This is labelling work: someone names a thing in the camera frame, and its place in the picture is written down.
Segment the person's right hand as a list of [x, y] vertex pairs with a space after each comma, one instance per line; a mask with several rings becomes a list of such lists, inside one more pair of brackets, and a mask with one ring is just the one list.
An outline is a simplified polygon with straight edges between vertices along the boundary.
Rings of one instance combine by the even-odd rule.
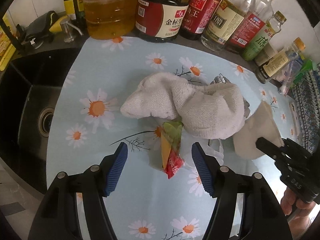
[[284, 192], [284, 196], [280, 201], [280, 206], [286, 216], [292, 213], [292, 209], [295, 206], [297, 209], [299, 209], [299, 212], [296, 214], [296, 218], [300, 218], [307, 217], [316, 206], [316, 203], [304, 203], [291, 189], [287, 187]]

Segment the person's right forearm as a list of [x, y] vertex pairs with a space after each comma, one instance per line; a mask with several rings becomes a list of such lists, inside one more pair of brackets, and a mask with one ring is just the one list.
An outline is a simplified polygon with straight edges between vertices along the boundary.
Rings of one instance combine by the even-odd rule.
[[293, 234], [298, 234], [300, 231], [305, 231], [311, 224], [310, 213], [315, 207], [307, 209], [297, 208], [292, 214], [292, 219], [289, 221], [289, 227]]

